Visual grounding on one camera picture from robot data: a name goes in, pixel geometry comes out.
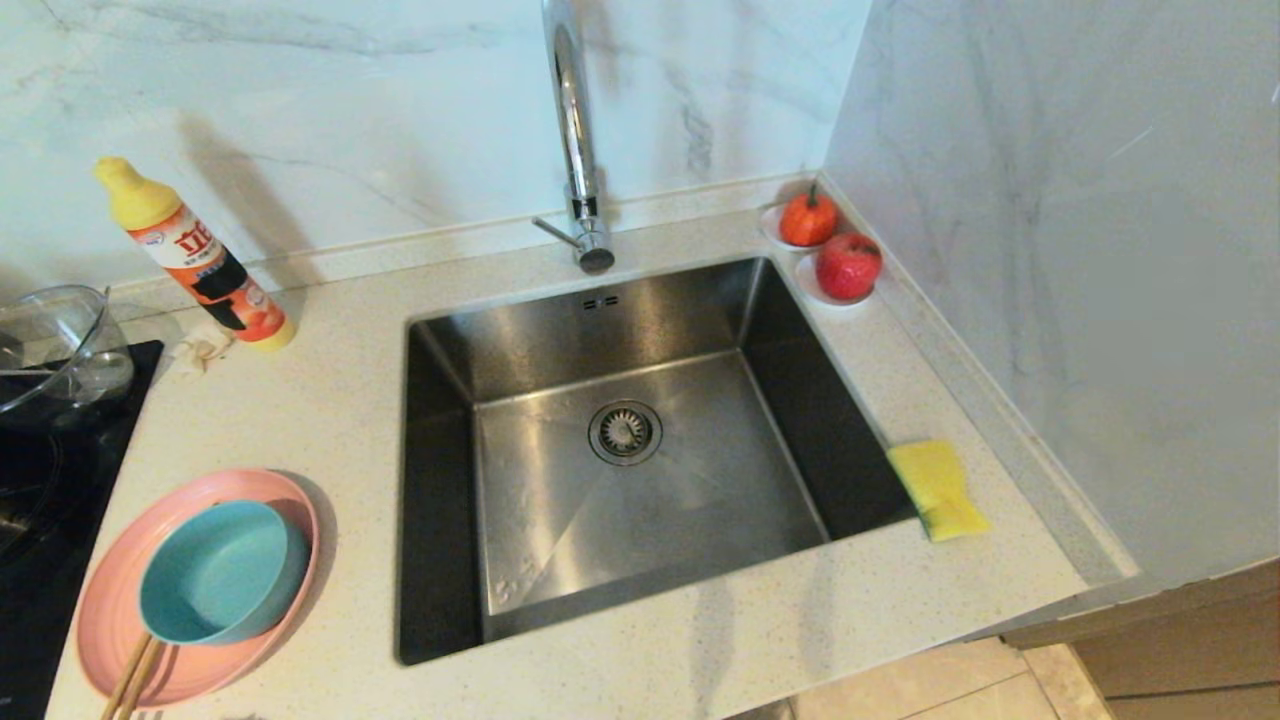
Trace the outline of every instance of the marble wall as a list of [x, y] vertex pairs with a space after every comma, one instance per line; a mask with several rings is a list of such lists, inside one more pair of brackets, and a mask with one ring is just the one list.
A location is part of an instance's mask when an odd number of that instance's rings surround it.
[[1280, 547], [1277, 27], [877, 0], [827, 156], [1147, 571], [1129, 596]]
[[[611, 197], [820, 165], [869, 0], [577, 0]], [[155, 275], [99, 155], [244, 259], [563, 208], [538, 0], [0, 3], [0, 292]]]

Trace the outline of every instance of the white rag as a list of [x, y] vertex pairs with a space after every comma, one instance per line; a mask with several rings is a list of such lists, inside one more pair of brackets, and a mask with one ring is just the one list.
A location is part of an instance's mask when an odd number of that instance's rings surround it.
[[218, 323], [196, 325], [169, 354], [173, 372], [179, 377], [198, 378], [205, 374], [205, 363], [225, 352], [233, 342], [236, 336]]

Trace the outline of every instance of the faucet spout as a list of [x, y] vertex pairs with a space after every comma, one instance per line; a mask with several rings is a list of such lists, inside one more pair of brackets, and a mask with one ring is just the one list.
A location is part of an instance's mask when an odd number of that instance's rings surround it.
[[[600, 215], [590, 105], [582, 74], [582, 46], [571, 1], [543, 0], [543, 26], [547, 31], [547, 59], [556, 92], [561, 147], [568, 172], [564, 200], [573, 225], [570, 233], [553, 234], [573, 245], [575, 258], [584, 270], [599, 273], [613, 265], [613, 251], [609, 249], [608, 225]], [[539, 227], [547, 229], [549, 225], [541, 223]]]

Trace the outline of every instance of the drain strainer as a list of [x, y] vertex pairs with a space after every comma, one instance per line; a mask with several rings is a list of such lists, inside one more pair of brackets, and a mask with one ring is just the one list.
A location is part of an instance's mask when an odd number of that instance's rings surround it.
[[653, 407], [621, 400], [600, 407], [588, 430], [591, 450], [613, 465], [644, 462], [662, 442], [662, 420]]

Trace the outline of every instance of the wooden chopsticks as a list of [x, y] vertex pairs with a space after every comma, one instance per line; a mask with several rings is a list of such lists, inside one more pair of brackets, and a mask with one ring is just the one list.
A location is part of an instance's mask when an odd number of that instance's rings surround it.
[[138, 638], [138, 644], [129, 655], [129, 662], [124, 666], [124, 673], [115, 684], [111, 698], [106, 701], [106, 710], [102, 711], [101, 720], [113, 720], [118, 710], [124, 711], [122, 714], [124, 719], [133, 715], [133, 708], [138, 706], [138, 698], [142, 696], [142, 689], [147, 687], [147, 680], [151, 679], [151, 671], [155, 670], [161, 650], [164, 650], [164, 643], [151, 633], [143, 633]]

